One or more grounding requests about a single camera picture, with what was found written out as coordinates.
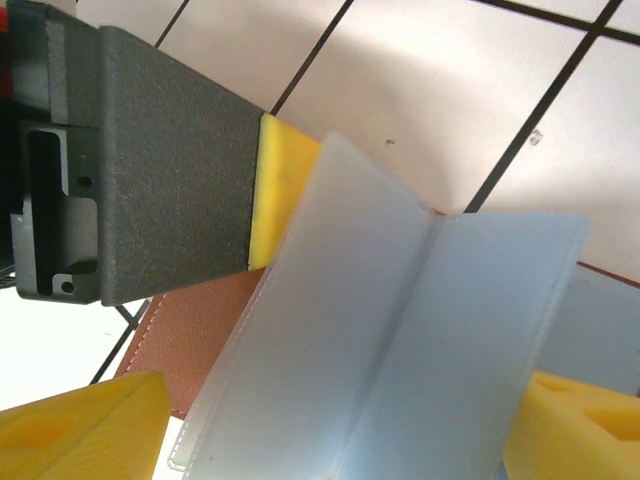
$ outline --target folded plastic folder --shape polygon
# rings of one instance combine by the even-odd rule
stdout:
[[[435,215],[329,136],[170,464],[197,480],[492,478],[587,230]]]

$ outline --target brown leather surface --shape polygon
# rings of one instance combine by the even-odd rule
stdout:
[[[184,419],[261,275],[243,272],[155,297],[116,376],[164,373],[171,413]]]

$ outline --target yellow foam block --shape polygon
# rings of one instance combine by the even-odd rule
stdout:
[[[249,269],[271,261],[319,151],[312,138],[272,115],[262,116]]]
[[[0,412],[0,479],[150,479],[169,414],[155,372]]]
[[[640,398],[537,372],[504,461],[511,480],[638,480]]]

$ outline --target screw hole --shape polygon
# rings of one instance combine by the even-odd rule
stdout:
[[[76,287],[73,286],[73,283],[71,282],[63,282],[62,284],[62,291],[64,293],[73,293],[73,291],[76,289]]]
[[[91,188],[93,186],[93,180],[91,180],[91,177],[78,177],[76,182],[78,182],[78,185],[82,188]]]

